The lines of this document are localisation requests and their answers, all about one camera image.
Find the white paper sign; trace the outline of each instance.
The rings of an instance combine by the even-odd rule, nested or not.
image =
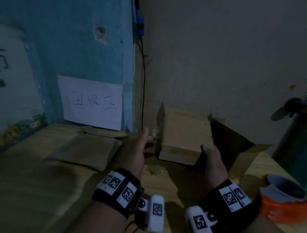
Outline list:
[[[122,85],[58,75],[64,119],[120,130]]]

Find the hand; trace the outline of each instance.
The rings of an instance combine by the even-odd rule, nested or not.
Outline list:
[[[144,149],[146,143],[152,142],[154,138],[149,136],[149,129],[146,127],[142,134],[137,138],[132,151],[127,155],[122,168],[130,171],[136,178],[141,180],[144,168]]]
[[[212,150],[210,147],[203,145],[202,149],[207,156],[205,185],[209,192],[228,179],[228,172],[222,162],[220,151],[216,146]]]

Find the left hand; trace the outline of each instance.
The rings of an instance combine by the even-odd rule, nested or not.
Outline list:
[[[141,175],[145,163],[144,150],[146,143],[152,142],[153,140],[154,138],[149,136],[149,129],[146,127],[142,134],[138,137],[132,151],[122,164],[122,168],[130,171],[139,180],[141,180]]]

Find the open cardboard box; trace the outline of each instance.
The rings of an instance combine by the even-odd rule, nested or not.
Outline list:
[[[271,144],[254,144],[223,123],[223,119],[204,119],[184,111],[164,107],[157,114],[160,137],[156,153],[159,159],[195,165],[201,155],[201,145],[221,152],[229,178],[237,178],[247,171],[255,157]]]

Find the white marker tag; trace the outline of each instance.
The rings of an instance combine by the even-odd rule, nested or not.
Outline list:
[[[249,197],[243,192],[243,190],[236,184],[231,184],[228,186],[233,193],[236,195],[236,197],[239,199],[241,204],[245,207],[249,204],[251,204],[251,200]]]
[[[105,191],[109,195],[113,195],[118,186],[122,183],[125,177],[118,172],[110,172],[98,185],[97,188]]]
[[[235,212],[239,209],[242,209],[241,204],[237,201],[237,199],[235,198],[234,194],[232,193],[232,191],[228,186],[221,188],[219,192],[221,193],[224,201],[228,205],[231,212]]]
[[[124,208],[127,207],[128,203],[131,201],[133,195],[135,194],[137,188],[132,184],[128,183],[124,188],[124,191],[117,198],[117,202]]]

